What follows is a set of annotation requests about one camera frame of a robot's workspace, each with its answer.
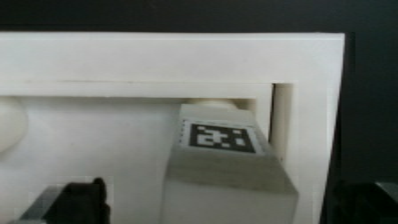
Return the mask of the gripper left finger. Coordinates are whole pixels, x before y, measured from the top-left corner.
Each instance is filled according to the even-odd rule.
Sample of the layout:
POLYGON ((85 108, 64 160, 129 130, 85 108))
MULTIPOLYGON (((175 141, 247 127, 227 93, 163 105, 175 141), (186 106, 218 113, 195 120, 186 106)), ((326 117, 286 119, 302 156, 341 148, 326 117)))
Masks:
POLYGON ((90 183, 49 186, 16 224, 110 224, 103 179, 96 178, 90 183))

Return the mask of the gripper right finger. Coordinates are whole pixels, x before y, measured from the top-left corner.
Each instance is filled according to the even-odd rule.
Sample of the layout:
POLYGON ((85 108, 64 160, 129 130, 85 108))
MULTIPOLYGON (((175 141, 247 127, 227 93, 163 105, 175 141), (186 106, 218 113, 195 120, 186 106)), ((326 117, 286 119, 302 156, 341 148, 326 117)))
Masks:
POLYGON ((332 224, 398 224, 398 183, 341 181, 334 187, 332 224))

